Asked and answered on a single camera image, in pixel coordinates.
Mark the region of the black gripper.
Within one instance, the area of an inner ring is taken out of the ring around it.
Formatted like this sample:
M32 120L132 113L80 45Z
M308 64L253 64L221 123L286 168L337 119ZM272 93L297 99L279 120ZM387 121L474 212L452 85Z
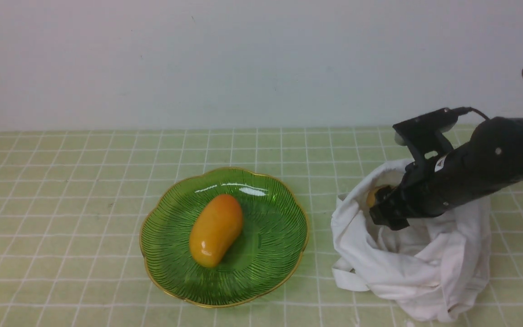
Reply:
M423 162L405 160L398 186L369 208L372 221L392 231L409 227L407 218L434 218L471 201L471 155L450 152Z

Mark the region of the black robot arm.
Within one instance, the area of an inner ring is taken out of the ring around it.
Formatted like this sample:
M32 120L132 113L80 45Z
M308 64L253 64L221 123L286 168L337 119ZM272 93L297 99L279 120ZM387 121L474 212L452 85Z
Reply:
M396 186L371 191L369 214L376 225L401 230L411 218L439 217L523 181L523 118L485 120L454 148L444 132L467 112L445 108L394 125L414 160Z

